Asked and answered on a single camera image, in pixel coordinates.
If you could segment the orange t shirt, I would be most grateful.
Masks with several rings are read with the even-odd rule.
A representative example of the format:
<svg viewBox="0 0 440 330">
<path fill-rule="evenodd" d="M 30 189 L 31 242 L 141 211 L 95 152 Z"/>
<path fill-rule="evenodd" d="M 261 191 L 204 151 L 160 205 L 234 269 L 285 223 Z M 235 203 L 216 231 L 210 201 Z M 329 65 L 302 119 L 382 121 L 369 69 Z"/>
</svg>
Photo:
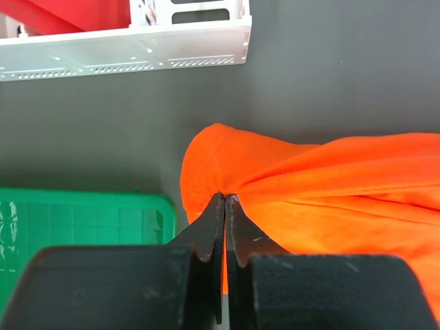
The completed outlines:
<svg viewBox="0 0 440 330">
<path fill-rule="evenodd" d="M 213 195 L 236 195 L 290 252 L 399 256 L 439 313 L 436 133 L 292 144 L 214 124 L 190 143 L 180 187 L 191 222 Z"/>
</svg>

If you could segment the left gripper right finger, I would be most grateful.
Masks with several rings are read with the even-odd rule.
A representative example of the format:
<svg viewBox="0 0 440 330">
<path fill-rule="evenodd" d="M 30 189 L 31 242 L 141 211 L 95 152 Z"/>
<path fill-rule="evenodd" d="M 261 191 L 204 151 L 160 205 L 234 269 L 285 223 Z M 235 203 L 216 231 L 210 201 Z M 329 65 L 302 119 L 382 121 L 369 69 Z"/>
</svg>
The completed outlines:
<svg viewBox="0 0 440 330">
<path fill-rule="evenodd" d="M 258 328 L 250 258 L 255 254 L 286 253 L 246 215 L 236 195 L 226 197 L 225 257 L 231 329 Z"/>
</svg>

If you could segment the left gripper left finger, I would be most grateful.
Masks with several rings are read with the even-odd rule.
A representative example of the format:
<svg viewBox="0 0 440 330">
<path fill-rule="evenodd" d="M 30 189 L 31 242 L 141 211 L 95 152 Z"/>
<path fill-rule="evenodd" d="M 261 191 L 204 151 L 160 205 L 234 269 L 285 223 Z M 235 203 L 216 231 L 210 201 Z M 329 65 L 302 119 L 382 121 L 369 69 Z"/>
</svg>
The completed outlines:
<svg viewBox="0 0 440 330">
<path fill-rule="evenodd" d="M 169 243 L 191 249 L 183 303 L 185 325 L 222 323 L 224 229 L 225 197 L 217 193 L 202 214 Z"/>
</svg>

